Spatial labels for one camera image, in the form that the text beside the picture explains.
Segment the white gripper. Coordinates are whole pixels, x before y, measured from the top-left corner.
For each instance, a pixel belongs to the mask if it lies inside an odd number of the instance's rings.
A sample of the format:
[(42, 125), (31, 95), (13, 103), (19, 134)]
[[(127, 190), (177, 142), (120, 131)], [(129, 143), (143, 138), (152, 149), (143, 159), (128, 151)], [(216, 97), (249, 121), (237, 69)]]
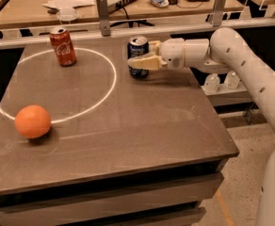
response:
[(208, 59), (209, 40), (184, 40), (182, 38), (149, 42), (149, 52), (160, 56), (129, 58), (134, 69), (155, 71), (164, 69), (201, 68)]

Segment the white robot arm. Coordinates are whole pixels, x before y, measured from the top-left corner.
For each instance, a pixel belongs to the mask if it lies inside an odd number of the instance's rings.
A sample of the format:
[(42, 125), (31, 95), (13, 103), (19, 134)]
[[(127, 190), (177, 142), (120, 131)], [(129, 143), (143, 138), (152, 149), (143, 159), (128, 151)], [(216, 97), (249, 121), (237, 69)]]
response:
[[(209, 40), (168, 39), (150, 43), (150, 52), (130, 58), (135, 69), (195, 68), (204, 73), (233, 71), (275, 132), (275, 72), (232, 28), (216, 30)], [(275, 226), (275, 150), (261, 187), (256, 226)]]

